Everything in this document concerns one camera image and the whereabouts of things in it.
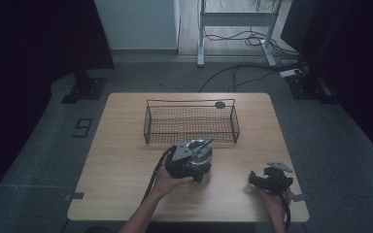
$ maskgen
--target dark background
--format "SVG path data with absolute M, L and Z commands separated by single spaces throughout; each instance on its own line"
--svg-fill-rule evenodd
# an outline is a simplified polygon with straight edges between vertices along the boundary
M 35 128 L 51 83 L 114 69 L 91 0 L 0 0 L 0 181 Z
M 281 38 L 373 143 L 373 1 L 293 0 Z

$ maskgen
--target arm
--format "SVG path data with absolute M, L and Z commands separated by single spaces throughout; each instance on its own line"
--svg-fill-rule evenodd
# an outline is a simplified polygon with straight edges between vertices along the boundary
M 256 188 L 256 191 L 261 196 L 271 221 L 272 228 L 274 229 L 274 233 L 286 233 L 286 224 L 284 223 L 286 211 L 279 196 L 270 195 L 268 192 L 258 187 Z M 287 197 L 289 204 L 293 198 L 293 192 L 287 189 L 287 191 L 283 193 L 283 196 Z
M 141 203 L 132 217 L 126 222 L 119 233 L 144 233 L 150 224 L 153 212 L 159 201 L 169 194 L 176 186 L 192 183 L 193 178 L 173 179 L 166 169 L 161 166 L 150 194 Z

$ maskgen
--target cable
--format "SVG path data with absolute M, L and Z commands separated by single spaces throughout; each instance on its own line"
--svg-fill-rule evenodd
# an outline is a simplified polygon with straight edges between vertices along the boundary
M 200 3 L 202 4 L 201 1 L 205 1 L 204 2 L 204 12 L 206 10 L 206 7 L 207 7 L 207 2 L 206 0 L 198 0 L 197 1 L 197 5 L 196 5 L 196 10 L 197 10 L 197 23 L 198 23 L 198 30 L 200 30 L 200 23 L 199 23 L 199 19 L 200 19 L 200 9 L 199 9 L 199 5 Z M 256 8 L 256 11 L 258 12 L 259 11 L 259 6 L 260 6 L 260 0 L 254 0 L 254 2 L 251 4 L 251 6 L 248 8 L 248 11 L 251 9 L 251 7 L 254 5 L 254 3 L 257 3 L 257 8 Z M 274 6 L 275 6 L 275 1 L 276 0 L 273 0 L 272 4 L 270 7 L 266 7 L 267 5 L 267 1 L 265 1 L 265 4 L 264 4 L 264 8 L 263 10 L 266 11 L 267 9 L 269 9 L 270 7 L 272 8 L 272 11 L 274 10 Z M 220 6 L 225 10 L 225 8 L 223 7 L 222 5 L 222 2 L 220 0 Z M 230 40 L 230 41 L 245 41 L 245 45 L 247 46 L 250 46 L 250 47 L 259 47 L 259 46 L 262 46 L 262 43 L 261 43 L 261 40 L 265 40 L 265 37 L 266 35 L 265 34 L 262 34 L 262 33 L 259 33 L 259 32 L 255 32 L 253 31 L 253 27 L 251 27 L 250 31 L 243 31 L 243 32 L 240 32 L 236 35 L 233 35 L 233 36 L 230 36 L 230 37 L 222 37 L 222 36 L 219 36 L 219 35 L 209 35 L 206 31 L 206 28 L 205 26 L 203 27 L 203 30 L 204 30 L 204 36 L 206 38 L 208 38 L 208 40 L 210 41 L 223 41 L 223 40 Z M 236 38 L 244 33 L 250 33 L 250 36 L 248 37 L 245 37 L 245 38 Z M 276 41 L 274 39 L 270 39 L 270 45 L 273 49 L 273 51 L 275 53 L 277 53 L 278 55 L 282 55 L 282 56 L 288 56 L 288 57 L 291 57 L 291 58 L 294 58 L 294 59 L 298 59 L 299 58 L 299 54 L 298 52 L 294 51 L 294 50 L 285 50 L 285 49 L 282 49 L 279 45 L 278 45 L 278 42 L 279 41 Z
M 261 81 L 261 80 L 265 79 L 266 77 L 268 77 L 268 76 L 270 76 L 270 75 L 272 75 L 272 74 L 274 74 L 274 73 L 277 73 L 277 71 L 273 71 L 273 72 L 270 72 L 270 73 L 268 73 L 268 74 L 266 74 L 266 75 L 263 75 L 263 76 L 261 76 L 261 78 L 259 78 L 259 79 L 253 79 L 253 80 L 249 80 L 249 81 L 246 81 L 246 82 L 243 82 L 243 83 L 235 84 L 235 87 L 234 87 L 235 91 L 233 91 L 233 92 L 237 92 L 237 91 L 238 91 L 237 88 L 236 88 L 236 86 L 238 86 L 238 85 L 243 85 L 243 84 L 247 84 L 247 83 L 252 83 L 252 82 L 255 82 L 255 81 Z
M 247 12 L 249 12 L 249 11 L 250 11 L 251 7 L 252 7 L 252 6 L 253 6 L 253 5 L 255 4 L 255 2 L 256 2 L 256 1 L 258 1 L 258 2 L 259 2 L 259 0 L 254 0 L 254 1 L 253 1 L 253 3 L 251 4 L 251 6 L 250 6 L 250 7 L 248 8 Z
M 220 0 L 220 7 L 223 9 L 224 12 L 226 12 L 226 9 L 223 7 L 221 0 Z
M 238 91 L 238 90 L 237 90 L 237 86 L 238 86 L 238 85 L 237 85 L 237 77 L 236 77 L 236 73 L 238 72 L 238 69 L 241 68 L 242 65 L 244 65 L 244 64 L 246 64 L 246 63 L 251 64 L 251 63 L 249 63 L 249 62 L 241 62 L 241 63 L 239 63 L 239 64 L 237 65 L 236 68 L 234 68 L 234 69 L 231 70 L 232 85 L 228 87 L 228 92 L 229 92 L 229 89 L 230 89 L 231 87 L 233 87 L 232 92 L 237 92 L 237 91 Z
M 278 189 L 277 184 L 275 183 L 274 179 L 271 179 L 271 181 L 272 181 L 272 184 L 275 186 L 275 189 L 278 192 L 278 196 L 280 197 L 281 202 L 283 203 L 284 209 L 286 210 L 286 214 L 287 214 L 286 231 L 288 232 L 289 225 L 290 225 L 290 210 L 289 210 L 288 202 L 286 199 L 284 199 L 283 193 L 281 193 L 280 190 Z
M 66 225 L 68 225 L 68 223 L 69 223 L 69 218 L 66 217 L 66 222 L 65 222 L 65 224 L 63 224 L 63 227 L 62 227 L 62 231 L 61 231 L 61 233 L 65 232 Z
M 275 0 L 272 2 L 271 12 L 274 12 Z
M 175 150 L 176 148 L 177 148 L 177 146 L 172 146 L 171 148 L 169 148 L 168 150 L 166 150 L 166 151 L 161 155 L 161 157 L 159 158 L 159 161 L 158 161 L 158 163 L 156 164 L 155 169 L 153 169 L 153 174 L 151 175 L 150 183 L 148 184 L 147 190 L 145 191 L 144 198 L 142 198 L 141 203 L 144 202 L 145 198 L 147 198 L 147 196 L 150 194 L 151 189 L 153 188 L 153 183 L 154 183 L 154 181 L 155 181 L 156 175 L 157 175 L 157 173 L 158 173 L 158 170 L 159 170 L 160 166 L 162 165 L 163 159 L 165 158 L 166 154 L 167 154 L 169 151 L 171 151 L 171 150 Z
M 302 67 L 302 66 L 305 66 L 306 63 L 303 62 L 303 61 L 297 61 L 295 63 L 292 63 L 288 66 L 281 66 L 281 67 L 270 67 L 270 66 L 267 66 L 267 65 L 261 65 L 261 64 L 256 64 L 256 63 L 251 63 L 251 62 L 247 62 L 245 64 L 243 63 L 240 63 L 238 65 L 235 65 L 235 66 L 231 66 L 231 67 L 227 67 L 227 68 L 224 68 L 218 72 L 216 72 L 216 74 L 214 74 L 213 76 L 211 76 L 206 82 L 204 82 L 201 86 L 201 88 L 199 88 L 198 92 L 201 92 L 204 87 L 214 78 L 216 77 L 218 74 L 224 72 L 224 71 L 227 71 L 227 70 L 232 70 L 232 69 L 235 69 L 235 68 L 241 68 L 241 67 L 255 67 L 255 68 L 261 68 L 261 69 L 265 69 L 265 70 L 269 70 L 269 71 L 273 71 L 273 72 L 281 72 L 281 71 L 286 71 L 286 70 L 291 70 L 291 69 L 295 69 L 295 68 L 299 68 L 299 67 Z

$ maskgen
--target wooden tabletop surface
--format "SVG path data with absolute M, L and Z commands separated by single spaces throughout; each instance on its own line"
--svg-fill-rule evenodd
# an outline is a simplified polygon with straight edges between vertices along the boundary
M 240 136 L 237 144 L 212 143 L 212 168 L 202 183 L 176 187 L 159 203 L 153 221 L 267 221 L 254 188 L 253 170 L 262 176 L 267 162 L 293 169 L 271 99 L 265 93 L 113 93 L 98 125 L 68 211 L 72 220 L 128 220 L 139 206 L 153 168 L 168 144 L 146 144 L 143 135 L 148 99 L 235 99 Z M 295 173 L 290 187 L 301 189 Z M 305 202 L 290 204 L 291 220 L 309 218 Z

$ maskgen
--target black wire basket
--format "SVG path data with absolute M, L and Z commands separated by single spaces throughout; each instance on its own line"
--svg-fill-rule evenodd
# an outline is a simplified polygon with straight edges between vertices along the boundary
M 144 137 L 147 144 L 202 139 L 237 143 L 235 99 L 147 100 Z

